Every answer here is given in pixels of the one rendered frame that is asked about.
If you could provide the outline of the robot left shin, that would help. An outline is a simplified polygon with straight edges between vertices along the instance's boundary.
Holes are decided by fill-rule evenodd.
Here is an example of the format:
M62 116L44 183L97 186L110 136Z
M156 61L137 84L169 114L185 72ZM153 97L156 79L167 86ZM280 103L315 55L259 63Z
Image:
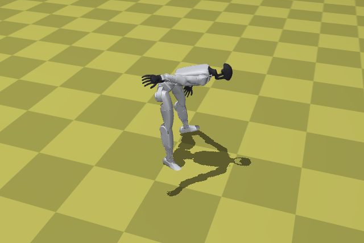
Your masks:
M187 115L186 106L184 107L184 110L182 112L177 112L177 115L178 115L179 119L182 121L182 123L184 125L184 128L185 129L186 128L189 128L189 126L188 126L188 115Z

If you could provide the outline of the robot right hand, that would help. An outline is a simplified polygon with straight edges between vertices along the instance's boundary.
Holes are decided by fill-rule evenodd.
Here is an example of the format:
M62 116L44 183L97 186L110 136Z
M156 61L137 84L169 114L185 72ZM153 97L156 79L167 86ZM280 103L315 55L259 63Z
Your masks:
M146 78L144 78L144 77L146 77ZM157 76L156 75L144 75L144 76L142 76L142 78L144 78L144 79L142 79L142 81L150 79L150 80L142 82L142 84L150 82L150 83L144 85L144 87L149 84L154 84L153 86L150 87L150 89L152 89L156 84L164 82L164 80L162 80L162 77L160 75L157 75Z

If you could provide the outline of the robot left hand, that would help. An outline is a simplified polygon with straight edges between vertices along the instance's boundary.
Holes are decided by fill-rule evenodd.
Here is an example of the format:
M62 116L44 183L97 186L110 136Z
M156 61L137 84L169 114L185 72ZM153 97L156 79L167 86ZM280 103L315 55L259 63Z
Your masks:
M189 86L185 86L184 87L184 93L186 92L186 90L187 90L187 92L186 92L186 94L185 94L185 96L187 95L187 93L188 93L188 95L187 95L187 97L189 96L189 94L190 94L190 91L191 91L191 95L193 94L193 92L192 92L192 87L193 86L191 86L191 87L189 87Z

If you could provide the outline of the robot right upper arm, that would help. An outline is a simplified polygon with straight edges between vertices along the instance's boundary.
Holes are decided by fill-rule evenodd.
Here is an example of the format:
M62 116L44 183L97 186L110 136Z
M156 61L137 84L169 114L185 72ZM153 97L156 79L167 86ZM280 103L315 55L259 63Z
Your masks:
M183 76L187 79L187 82L190 84L198 84L198 85L205 85L207 80L208 80L208 76L205 75L198 75L198 76ZM177 83L179 86L183 86L183 84L181 83ZM186 85L186 84L185 84Z

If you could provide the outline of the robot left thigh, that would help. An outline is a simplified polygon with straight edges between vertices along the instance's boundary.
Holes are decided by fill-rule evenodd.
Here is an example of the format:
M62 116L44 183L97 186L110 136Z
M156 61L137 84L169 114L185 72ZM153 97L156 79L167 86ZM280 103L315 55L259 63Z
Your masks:
M174 106L173 106L174 109L177 112L182 112L184 110L184 107L185 107L185 93L184 93L183 86L177 86L177 84L176 84L174 86L174 88L172 89L172 93L174 94L174 96L178 100L178 102L176 102L174 104Z

